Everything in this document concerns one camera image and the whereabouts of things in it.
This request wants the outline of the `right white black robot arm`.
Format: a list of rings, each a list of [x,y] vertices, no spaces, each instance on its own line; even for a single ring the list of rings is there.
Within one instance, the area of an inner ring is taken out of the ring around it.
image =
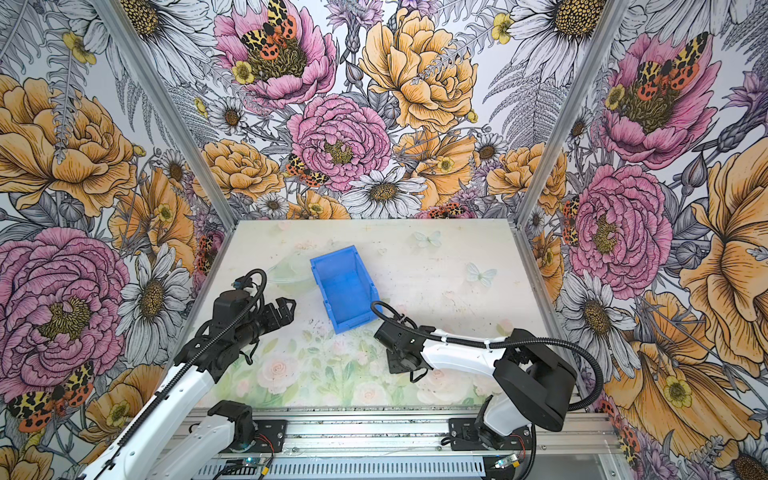
[[[458,432],[484,449],[528,447],[531,436],[517,442],[513,436],[533,428],[563,429],[576,372],[546,338],[515,329],[507,338],[480,340],[410,321],[385,321],[374,338],[387,351],[390,372],[407,373],[413,383],[441,370],[478,375],[497,385],[500,392],[484,401],[472,426]]]

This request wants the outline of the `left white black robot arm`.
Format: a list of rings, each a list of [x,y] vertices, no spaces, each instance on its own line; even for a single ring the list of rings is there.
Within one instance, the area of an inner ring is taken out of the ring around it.
[[[228,290],[174,359],[174,366],[136,417],[79,475],[81,479],[146,479],[166,444],[191,410],[235,363],[246,347],[291,324],[296,302],[267,303],[247,290]]]

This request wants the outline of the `blue plastic storage bin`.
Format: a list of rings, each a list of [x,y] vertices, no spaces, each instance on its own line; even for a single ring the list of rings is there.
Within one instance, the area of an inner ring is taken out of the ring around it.
[[[342,334],[371,322],[378,290],[354,246],[315,257],[311,271],[334,332]]]

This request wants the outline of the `right green circuit board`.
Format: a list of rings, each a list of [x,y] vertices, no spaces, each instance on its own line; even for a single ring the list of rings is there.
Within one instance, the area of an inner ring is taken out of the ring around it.
[[[519,466],[520,466],[520,459],[514,453],[504,456],[502,458],[499,458],[494,463],[494,469],[508,469],[508,468],[516,469]]]

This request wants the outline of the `green circuit board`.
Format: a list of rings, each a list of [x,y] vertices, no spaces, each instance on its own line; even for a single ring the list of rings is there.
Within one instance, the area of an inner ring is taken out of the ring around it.
[[[244,477],[245,479],[264,479],[269,473],[272,463],[271,458],[245,459],[233,464],[228,475]]]
[[[504,456],[502,458],[499,458],[494,463],[494,469],[508,469],[508,468],[516,469],[519,466],[520,466],[520,459],[514,453]]]

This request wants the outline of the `left green circuit board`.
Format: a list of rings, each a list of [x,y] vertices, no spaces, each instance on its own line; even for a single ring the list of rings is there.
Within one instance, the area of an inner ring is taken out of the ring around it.
[[[264,479],[269,473],[272,463],[271,458],[245,459],[233,464],[228,475],[244,477],[245,479]]]

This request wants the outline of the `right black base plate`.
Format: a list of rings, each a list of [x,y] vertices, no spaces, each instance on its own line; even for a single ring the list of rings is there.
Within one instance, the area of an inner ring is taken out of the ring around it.
[[[501,436],[492,430],[478,426],[475,419],[454,417],[448,420],[448,434],[441,440],[442,446],[452,451],[530,451],[533,439],[528,427],[521,427],[512,434]]]

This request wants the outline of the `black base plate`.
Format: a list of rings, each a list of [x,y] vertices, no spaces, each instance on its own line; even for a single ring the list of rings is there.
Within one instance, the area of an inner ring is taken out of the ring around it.
[[[288,422],[285,420],[239,420],[228,453],[277,454],[283,451]]]
[[[448,434],[441,440],[442,446],[452,451],[530,451],[533,439],[528,427],[521,427],[512,434],[501,436],[492,430],[478,426],[475,419],[454,417],[448,420]]]

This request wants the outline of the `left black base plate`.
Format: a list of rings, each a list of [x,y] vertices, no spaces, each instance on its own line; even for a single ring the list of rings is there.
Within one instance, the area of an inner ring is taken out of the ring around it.
[[[283,451],[288,422],[285,420],[239,420],[228,453],[277,454]]]

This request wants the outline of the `aluminium front rail frame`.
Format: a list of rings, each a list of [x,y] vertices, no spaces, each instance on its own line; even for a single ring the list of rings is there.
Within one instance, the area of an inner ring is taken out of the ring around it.
[[[285,421],[279,458],[454,455],[441,441],[458,433],[451,419],[474,420],[476,406],[353,409],[264,409],[256,422]],[[620,444],[604,414],[572,412],[563,430],[537,428],[536,453],[545,455],[618,454]]]

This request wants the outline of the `left aluminium corner post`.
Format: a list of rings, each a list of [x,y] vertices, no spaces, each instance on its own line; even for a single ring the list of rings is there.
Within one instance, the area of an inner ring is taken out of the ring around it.
[[[131,72],[137,76],[138,82],[168,128],[177,148],[189,163],[213,209],[222,221],[225,231],[232,233],[237,226],[234,212],[203,159],[153,62],[144,51],[140,39],[134,34],[134,29],[121,3],[96,1],[94,8],[112,35],[115,44],[124,53],[124,60],[130,66]]]

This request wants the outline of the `aluminium corner post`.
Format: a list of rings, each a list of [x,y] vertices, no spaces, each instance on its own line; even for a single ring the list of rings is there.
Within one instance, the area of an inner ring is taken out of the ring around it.
[[[112,35],[115,44],[124,53],[124,60],[130,66],[131,72],[137,76],[138,82],[168,128],[177,148],[189,163],[213,209],[222,221],[225,231],[232,233],[237,226],[234,212],[203,159],[153,62],[144,51],[140,39],[134,34],[134,29],[121,3],[96,1],[94,8]]]
[[[611,44],[618,35],[629,4],[629,1],[608,1],[603,10],[595,35],[586,50],[583,62],[575,71],[572,86],[560,109],[551,135],[546,141],[538,169],[532,177],[531,184],[523,197],[522,204],[516,215],[514,225],[518,230],[523,229],[532,214],[533,208],[538,204],[547,179],[557,163],[568,134],[567,130],[576,119],[588,90],[593,86],[597,70],[610,52]]]

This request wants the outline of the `right aluminium corner post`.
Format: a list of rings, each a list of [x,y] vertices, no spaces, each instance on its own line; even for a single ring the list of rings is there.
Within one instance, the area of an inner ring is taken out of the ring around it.
[[[611,44],[618,35],[629,4],[629,1],[608,1],[603,10],[595,35],[586,50],[583,62],[575,71],[572,86],[560,109],[551,135],[546,141],[538,169],[532,177],[531,184],[523,197],[522,204],[516,215],[514,225],[518,230],[523,229],[532,214],[533,208],[538,204],[547,179],[557,163],[568,134],[567,130],[576,119],[588,90],[593,86],[597,70],[610,52]]]

